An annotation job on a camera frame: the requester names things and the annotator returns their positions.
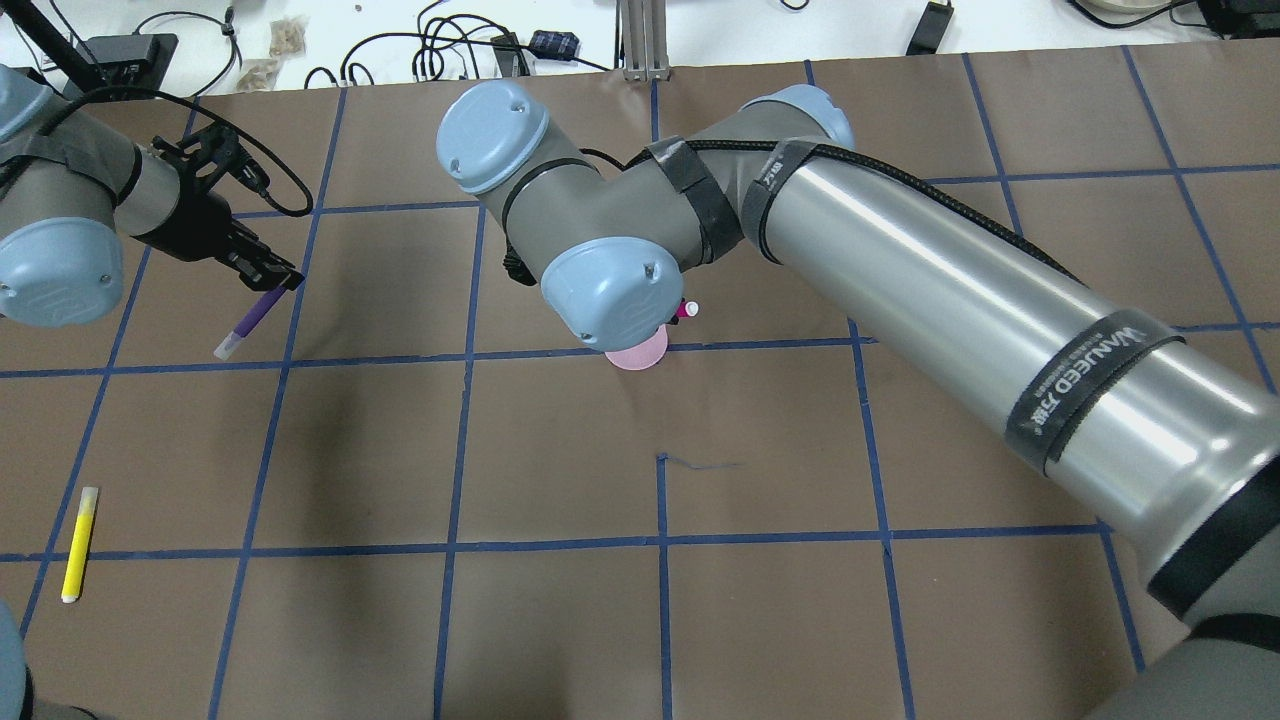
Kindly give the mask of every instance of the yellow marker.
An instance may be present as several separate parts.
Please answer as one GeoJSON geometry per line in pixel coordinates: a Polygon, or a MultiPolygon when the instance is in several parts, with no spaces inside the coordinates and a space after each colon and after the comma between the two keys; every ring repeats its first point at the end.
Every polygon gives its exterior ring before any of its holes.
{"type": "Polygon", "coordinates": [[[72,536],[67,578],[63,579],[63,602],[79,600],[81,585],[84,583],[84,562],[88,560],[88,537],[93,533],[95,510],[97,510],[97,488],[87,487],[81,492],[81,511],[76,515],[76,534],[72,536]]]}

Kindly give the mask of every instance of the purple marker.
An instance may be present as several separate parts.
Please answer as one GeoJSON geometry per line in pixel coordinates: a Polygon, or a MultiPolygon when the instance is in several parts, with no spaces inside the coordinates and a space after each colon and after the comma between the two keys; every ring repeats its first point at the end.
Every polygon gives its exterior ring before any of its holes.
{"type": "Polygon", "coordinates": [[[248,333],[253,332],[253,328],[262,322],[262,318],[271,310],[271,307],[284,296],[284,286],[278,286],[275,290],[268,292],[262,297],[257,299],[257,302],[248,309],[244,318],[236,323],[236,329],[227,334],[227,340],[214,350],[214,356],[219,360],[227,360],[236,352],[239,343],[248,337],[248,333]]]}

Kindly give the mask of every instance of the pink round object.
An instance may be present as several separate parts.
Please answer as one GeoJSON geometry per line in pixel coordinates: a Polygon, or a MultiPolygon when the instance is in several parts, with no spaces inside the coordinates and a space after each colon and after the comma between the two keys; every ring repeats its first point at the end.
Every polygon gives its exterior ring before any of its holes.
{"type": "Polygon", "coordinates": [[[626,350],[605,352],[604,356],[623,370],[648,370],[657,365],[666,354],[667,325],[658,325],[658,332],[653,333],[649,340],[626,350]]]}

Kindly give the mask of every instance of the robotic arm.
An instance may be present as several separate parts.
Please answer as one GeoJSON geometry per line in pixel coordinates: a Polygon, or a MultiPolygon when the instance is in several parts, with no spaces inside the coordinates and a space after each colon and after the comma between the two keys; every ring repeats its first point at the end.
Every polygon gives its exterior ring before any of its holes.
{"type": "Polygon", "coordinates": [[[1193,632],[1091,717],[1275,716],[1280,401],[851,146],[808,86],[652,145],[608,182],[508,81],[467,91],[436,138],[506,229],[508,273],[540,282],[584,343],[646,340],[681,273],[745,236],[1128,537],[1151,594],[1193,632]]]}
{"type": "MultiPolygon", "coordinates": [[[[233,128],[156,138],[152,151],[79,106],[0,65],[0,314],[60,327],[109,313],[124,290],[113,228],[179,260],[212,258],[255,291],[298,287],[302,274],[211,191],[230,174],[274,202],[233,128]]],[[[310,213],[305,193],[306,210],[287,214],[310,213]]]]}

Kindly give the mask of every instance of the grid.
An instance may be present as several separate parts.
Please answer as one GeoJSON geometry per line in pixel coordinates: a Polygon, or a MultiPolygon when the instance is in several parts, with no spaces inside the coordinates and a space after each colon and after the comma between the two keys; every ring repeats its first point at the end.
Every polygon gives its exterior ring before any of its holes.
{"type": "MultiPolygon", "coordinates": [[[[1280,329],[1280,322],[1257,322],[1257,320],[1251,320],[1249,318],[1245,316],[1240,300],[1236,296],[1235,290],[1233,288],[1233,283],[1228,275],[1228,272],[1215,249],[1213,240],[1211,238],[1210,232],[1203,219],[1201,218],[1201,214],[1197,209],[1197,205],[1192,197],[1190,191],[1188,190],[1184,178],[1187,176],[1194,176],[1194,174],[1276,172],[1280,170],[1280,164],[1215,165],[1215,167],[1194,167],[1194,168],[1180,167],[1174,158],[1174,152],[1170,147],[1169,140],[1166,138],[1165,131],[1161,124],[1161,119],[1157,117],[1155,105],[1151,101],[1143,78],[1138,70],[1138,67],[1133,60],[1130,50],[1125,47],[1123,49],[1123,53],[1125,61],[1128,64],[1128,70],[1132,74],[1133,82],[1142,96],[1152,127],[1155,128],[1156,135],[1160,138],[1160,143],[1165,152],[1165,156],[1167,158],[1169,163],[1167,169],[1037,173],[1037,174],[1006,173],[1005,165],[1001,159],[1000,147],[997,146],[996,142],[996,135],[992,129],[988,118],[987,106],[983,101],[982,88],[979,87],[978,77],[974,72],[970,58],[965,55],[963,56],[964,68],[973,91],[974,102],[977,104],[978,113],[982,119],[982,127],[986,133],[986,138],[989,146],[996,173],[993,176],[938,177],[938,178],[932,178],[931,182],[943,186],[964,184],[964,183],[991,183],[991,182],[998,183],[1001,192],[1005,197],[1005,201],[1007,204],[1010,217],[1012,218],[1012,225],[1015,229],[1020,232],[1021,223],[1019,219],[1018,208],[1015,206],[1014,202],[1014,195],[1011,192],[1011,186],[1014,183],[1036,182],[1044,179],[1117,178],[1117,177],[1147,177],[1147,176],[1171,177],[1178,184],[1178,190],[1180,192],[1183,201],[1185,202],[1187,211],[1190,214],[1194,222],[1199,238],[1203,242],[1204,251],[1212,261],[1217,278],[1221,282],[1222,290],[1226,293],[1226,297],[1231,305],[1231,310],[1236,318],[1235,323],[1213,323],[1213,324],[1180,327],[1178,329],[1185,333],[1226,332],[1226,331],[1240,332],[1249,346],[1249,350],[1257,364],[1257,369],[1261,373],[1261,377],[1263,378],[1267,388],[1271,392],[1275,392],[1275,384],[1270,374],[1267,363],[1263,357],[1262,350],[1260,348],[1260,345],[1257,342],[1256,333],[1258,331],[1280,329]]],[[[806,60],[804,63],[804,69],[809,83],[817,85],[814,81],[813,64],[806,60]]],[[[129,318],[133,311],[134,302],[137,300],[138,290],[141,287],[143,275],[147,269],[150,249],[145,250],[141,261],[138,264],[137,274],[134,277],[124,307],[123,316],[120,319],[118,331],[115,333],[115,341],[111,346],[111,352],[104,366],[0,372],[0,380],[10,378],[29,378],[29,377],[40,377],[40,378],[74,377],[74,375],[101,377],[101,382],[99,384],[93,405],[88,420],[84,425],[83,436],[79,442],[79,448],[76,454],[76,460],[65,486],[65,492],[61,496],[61,501],[59,503],[58,512],[54,519],[52,529],[49,534],[45,550],[38,553],[0,553],[0,562],[38,562],[38,570],[36,574],[35,584],[32,587],[29,600],[22,618],[22,630],[24,634],[31,626],[33,615],[37,609],[37,598],[41,594],[44,583],[47,580],[50,564],[65,560],[67,557],[65,552],[56,551],[56,541],[59,537],[60,528],[64,524],[65,515],[72,500],[72,495],[77,484],[77,478],[79,475],[82,464],[84,461],[84,455],[88,448],[90,441],[93,436],[95,424],[99,418],[99,411],[102,406],[104,396],[106,395],[108,386],[111,382],[111,378],[115,375],[129,375],[129,374],[278,370],[279,380],[275,391],[274,404],[271,407],[270,421],[268,424],[266,436],[264,438],[261,461],[257,473],[257,482],[253,489],[250,514],[248,518],[246,519],[243,542],[241,543],[239,547],[186,548],[186,550],[172,548],[172,550],[152,550],[152,551],[96,551],[92,555],[92,560],[95,561],[163,560],[163,559],[189,559],[189,560],[227,559],[237,561],[236,579],[232,591],[230,603],[227,611],[225,629],[223,633],[223,641],[216,665],[216,675],[212,679],[212,693],[210,697],[209,711],[207,711],[207,716],[210,717],[210,720],[218,717],[219,715],[221,691],[227,674],[228,657],[236,637],[238,610],[244,587],[246,571],[252,560],[265,559],[265,557],[370,556],[370,555],[412,555],[412,553],[440,555],[444,560],[444,575],[443,575],[443,591],[440,597],[439,635],[438,635],[438,644],[435,647],[435,659],[436,659],[435,675],[433,679],[434,717],[440,717],[444,711],[443,708],[444,688],[445,688],[444,680],[448,673],[447,659],[449,647],[449,623],[453,611],[452,601],[453,601],[454,564],[460,553],[541,552],[541,551],[572,551],[572,550],[588,550],[588,548],[655,547],[658,551],[658,565],[659,565],[658,568],[659,628],[657,628],[655,632],[659,634],[660,638],[662,696],[660,698],[654,698],[654,701],[660,702],[662,715],[666,719],[671,719],[676,715],[675,702],[673,702],[672,666],[673,662],[678,662],[678,657],[673,657],[673,650],[672,650],[669,550],[677,546],[741,544],[741,543],[751,543],[751,544],[879,543],[883,548],[882,552],[883,574],[887,589],[890,623],[892,626],[892,639],[897,661],[897,675],[901,685],[902,703],[906,717],[914,719],[916,717],[916,708],[915,708],[911,671],[910,671],[910,652],[909,652],[910,648],[908,647],[906,642],[901,602],[899,597],[899,582],[897,582],[897,573],[895,568],[895,553],[893,553],[895,543],[927,541],[927,539],[946,539],[946,538],[1096,536],[1106,556],[1115,592],[1116,610],[1121,618],[1121,623],[1125,630],[1125,638],[1128,642],[1129,651],[1132,653],[1133,665],[1139,671],[1144,667],[1146,660],[1143,657],[1142,648],[1138,642],[1138,633],[1135,630],[1134,620],[1129,607],[1126,588],[1119,570],[1116,551],[1111,538],[1111,529],[1101,520],[1088,524],[1029,525],[1029,527],[974,527],[974,528],[934,528],[934,529],[895,529],[892,527],[884,497],[884,487],[881,478],[881,466],[877,452],[877,441],[874,429],[876,415],[873,411],[870,392],[868,389],[865,361],[863,356],[864,348],[874,345],[877,341],[873,337],[863,336],[859,332],[859,328],[854,320],[849,322],[847,337],[682,343],[682,345],[673,345],[671,347],[671,351],[713,352],[721,350],[849,347],[851,351],[851,357],[850,357],[851,370],[854,373],[855,384],[858,388],[858,397],[856,398],[850,397],[849,400],[851,402],[856,400],[858,409],[863,420],[864,437],[861,439],[863,442],[865,442],[870,464],[870,479],[873,486],[872,493],[874,497],[876,519],[877,519],[876,529],[842,530],[842,532],[828,530],[828,532],[785,532],[785,533],[671,534],[668,532],[667,468],[668,462],[673,460],[678,461],[678,459],[672,459],[666,454],[660,454],[655,457],[654,461],[655,493],[657,493],[655,534],[556,539],[556,541],[520,541],[520,542],[460,541],[458,523],[460,523],[460,514],[462,505],[462,489],[466,477],[465,460],[466,460],[466,447],[467,447],[467,430],[470,420],[472,378],[476,364],[516,361],[516,360],[534,359],[534,357],[584,356],[584,355],[594,355],[595,352],[584,347],[570,347],[559,350],[530,350],[530,351],[493,351],[493,352],[477,352],[475,350],[476,309],[479,301],[481,255],[484,249],[484,233],[486,222],[485,213],[477,202],[449,201],[449,202],[417,202],[417,204],[398,204],[398,205],[361,205],[361,206],[335,206],[335,208],[326,206],[325,200],[329,186],[329,177],[333,170],[334,152],[337,150],[339,135],[342,132],[346,102],[347,102],[347,91],[342,90],[337,101],[337,113],[334,117],[334,123],[329,137],[329,146],[324,164],[324,172],[317,192],[316,209],[310,219],[307,245],[302,260],[302,272],[303,273],[308,272],[317,229],[320,227],[321,219],[326,215],[352,214],[352,213],[394,213],[403,210],[435,210],[435,209],[467,209],[467,208],[475,209],[476,213],[475,249],[472,258],[472,275],[470,284],[465,351],[462,354],[439,354],[439,355],[402,355],[402,356],[376,356],[376,357],[334,357],[334,359],[296,360],[293,359],[294,342],[297,338],[298,322],[302,314],[303,301],[306,299],[306,291],[307,291],[307,286],[303,284],[297,293],[297,301],[293,306],[293,314],[289,322],[284,354],[279,361],[116,366],[116,356],[120,350],[120,343],[124,338],[129,318]],[[291,370],[294,368],[380,365],[380,364],[393,365],[393,364],[424,364],[424,363],[461,364],[463,368],[463,387],[461,397],[461,413],[458,416],[458,425],[457,425],[457,450],[456,450],[454,471],[453,471],[452,500],[449,503],[447,541],[443,543],[406,543],[406,544],[256,547],[255,530],[257,527],[259,510],[261,507],[264,488],[268,480],[268,470],[271,462],[273,446],[275,443],[276,430],[280,421],[280,414],[284,406],[285,389],[289,382],[291,370]]],[[[657,83],[652,83],[650,87],[650,113],[652,113],[652,135],[654,140],[658,140],[659,92],[657,83]]],[[[187,123],[188,132],[193,122],[195,122],[195,114],[192,114],[192,117],[188,119],[187,123]]],[[[275,214],[246,213],[238,217],[242,219],[253,219],[253,218],[275,217],[275,214]]],[[[1133,592],[1140,592],[1140,588],[1129,588],[1129,589],[1133,592]]]]}

